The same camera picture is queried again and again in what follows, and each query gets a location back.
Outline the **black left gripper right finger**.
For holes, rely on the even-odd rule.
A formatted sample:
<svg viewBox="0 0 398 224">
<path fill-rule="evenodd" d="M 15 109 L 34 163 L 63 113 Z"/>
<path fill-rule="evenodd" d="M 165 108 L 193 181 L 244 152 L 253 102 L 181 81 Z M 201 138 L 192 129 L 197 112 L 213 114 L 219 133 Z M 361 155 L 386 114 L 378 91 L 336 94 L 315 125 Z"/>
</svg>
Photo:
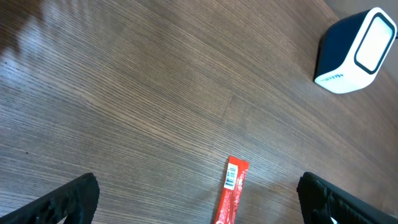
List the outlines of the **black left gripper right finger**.
<svg viewBox="0 0 398 224">
<path fill-rule="evenodd" d="M 386 214 L 321 177 L 305 172 L 297 193 L 304 224 L 397 224 Z"/>
</svg>

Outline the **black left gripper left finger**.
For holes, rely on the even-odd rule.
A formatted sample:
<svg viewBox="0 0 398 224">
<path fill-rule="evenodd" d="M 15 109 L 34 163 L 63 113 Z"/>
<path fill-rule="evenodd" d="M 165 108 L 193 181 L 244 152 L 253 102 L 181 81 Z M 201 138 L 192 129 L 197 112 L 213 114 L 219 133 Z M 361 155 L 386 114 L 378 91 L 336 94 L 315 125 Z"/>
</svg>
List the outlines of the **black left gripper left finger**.
<svg viewBox="0 0 398 224">
<path fill-rule="evenodd" d="M 33 202 L 1 217 L 1 224 L 90 224 L 100 188 L 94 174 L 85 173 Z"/>
</svg>

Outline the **red snack stick packet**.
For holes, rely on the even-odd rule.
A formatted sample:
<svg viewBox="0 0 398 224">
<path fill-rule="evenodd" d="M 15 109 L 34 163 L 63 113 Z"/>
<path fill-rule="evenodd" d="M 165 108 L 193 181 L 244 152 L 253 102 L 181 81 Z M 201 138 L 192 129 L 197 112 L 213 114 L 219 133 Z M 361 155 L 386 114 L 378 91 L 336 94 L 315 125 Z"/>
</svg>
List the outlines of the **red snack stick packet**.
<svg viewBox="0 0 398 224">
<path fill-rule="evenodd" d="M 229 156 L 214 224 L 234 223 L 248 169 L 248 161 Z"/>
</svg>

